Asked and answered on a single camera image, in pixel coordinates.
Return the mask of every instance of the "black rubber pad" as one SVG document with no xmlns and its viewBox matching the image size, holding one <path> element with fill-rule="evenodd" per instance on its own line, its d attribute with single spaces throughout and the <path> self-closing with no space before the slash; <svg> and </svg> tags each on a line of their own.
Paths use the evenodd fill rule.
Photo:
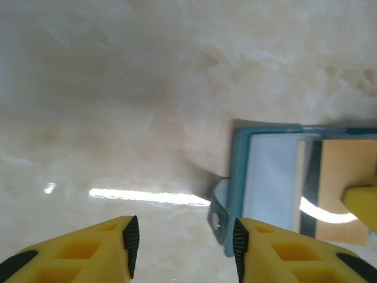
<svg viewBox="0 0 377 283">
<path fill-rule="evenodd" d="M 319 176 L 322 156 L 322 141 L 314 141 L 310 152 L 307 175 L 302 188 L 302 196 L 318 206 Z M 317 219 L 300 210 L 300 234 L 315 238 Z"/>
<path fill-rule="evenodd" d="M 353 255 L 338 253 L 340 260 L 357 272 L 368 283 L 377 283 L 377 269 L 361 258 Z"/>
<path fill-rule="evenodd" d="M 233 252 L 236 260 L 239 282 L 242 283 L 245 270 L 244 255 L 249 246 L 249 231 L 236 219 L 233 230 Z"/>
<path fill-rule="evenodd" d="M 123 230 L 124 248 L 128 251 L 128 270 L 131 279 L 134 278 L 137 251 L 139 249 L 139 224 L 137 216 L 134 216 Z"/>
<path fill-rule="evenodd" d="M 36 255 L 37 251 L 26 251 L 16 254 L 6 259 L 0 264 L 0 283 L 5 282 L 14 273 L 19 271 L 25 264 L 31 261 Z"/>
</svg>

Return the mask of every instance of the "marble surface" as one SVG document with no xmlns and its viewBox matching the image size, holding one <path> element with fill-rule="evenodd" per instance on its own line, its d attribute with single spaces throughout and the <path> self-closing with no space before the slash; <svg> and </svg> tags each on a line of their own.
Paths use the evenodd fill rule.
<svg viewBox="0 0 377 283">
<path fill-rule="evenodd" d="M 134 282 L 236 282 L 205 220 L 235 119 L 377 119 L 376 13 L 374 0 L 3 0 L 0 260 L 138 215 Z"/>
</svg>

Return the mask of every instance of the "yellow object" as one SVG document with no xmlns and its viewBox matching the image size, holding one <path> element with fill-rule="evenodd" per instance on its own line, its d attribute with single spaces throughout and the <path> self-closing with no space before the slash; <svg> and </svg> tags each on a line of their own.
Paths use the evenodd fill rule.
<svg viewBox="0 0 377 283">
<path fill-rule="evenodd" d="M 253 219 L 236 219 L 233 249 L 243 283 L 377 280 L 377 270 L 347 249 Z"/>
<path fill-rule="evenodd" d="M 0 282 L 130 282 L 139 244 L 136 216 L 123 216 L 23 249 L 0 264 Z"/>
<path fill-rule="evenodd" d="M 377 233 L 377 186 L 346 189 L 343 204 L 366 226 Z"/>
</svg>

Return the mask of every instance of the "black stripe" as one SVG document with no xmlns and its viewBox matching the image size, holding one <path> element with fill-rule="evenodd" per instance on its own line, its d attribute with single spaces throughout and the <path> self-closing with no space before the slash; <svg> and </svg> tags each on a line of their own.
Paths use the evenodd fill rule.
<svg viewBox="0 0 377 283">
<path fill-rule="evenodd" d="M 243 280 L 244 274 L 244 255 L 249 246 L 249 231 L 236 219 L 233 230 L 233 251 L 236 260 L 237 274 L 239 282 Z"/>
<path fill-rule="evenodd" d="M 307 174 L 302 189 L 302 196 L 315 206 L 318 206 L 321 158 L 322 141 L 314 141 L 312 145 L 312 152 L 310 153 L 309 165 L 307 167 Z M 316 236 L 317 219 L 302 211 L 300 214 L 300 233 L 302 235 L 314 238 Z"/>
<path fill-rule="evenodd" d="M 5 282 L 14 273 L 19 271 L 25 264 L 31 261 L 36 255 L 37 251 L 26 251 L 16 254 L 6 259 L 0 264 L 0 283 Z"/>
<path fill-rule="evenodd" d="M 352 268 L 368 283 L 377 283 L 377 269 L 361 258 L 353 255 L 338 253 L 336 256 L 346 265 Z"/>
<path fill-rule="evenodd" d="M 137 251 L 139 249 L 139 224 L 137 216 L 134 216 L 123 230 L 124 248 L 128 251 L 128 270 L 131 279 L 134 278 Z"/>
<path fill-rule="evenodd" d="M 377 127 L 374 127 L 374 128 L 348 128 L 347 134 L 377 134 Z"/>
</svg>

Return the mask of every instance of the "brown cardboard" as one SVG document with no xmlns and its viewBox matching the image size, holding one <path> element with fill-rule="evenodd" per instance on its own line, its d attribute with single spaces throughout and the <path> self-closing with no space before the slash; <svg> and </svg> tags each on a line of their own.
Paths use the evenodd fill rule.
<svg viewBox="0 0 377 283">
<path fill-rule="evenodd" d="M 367 185 L 376 175 L 376 140 L 325 140 L 322 147 L 318 207 L 346 214 L 341 199 L 348 186 Z M 349 223 L 317 221 L 316 238 L 365 245 L 368 227 L 360 220 Z"/>
</svg>

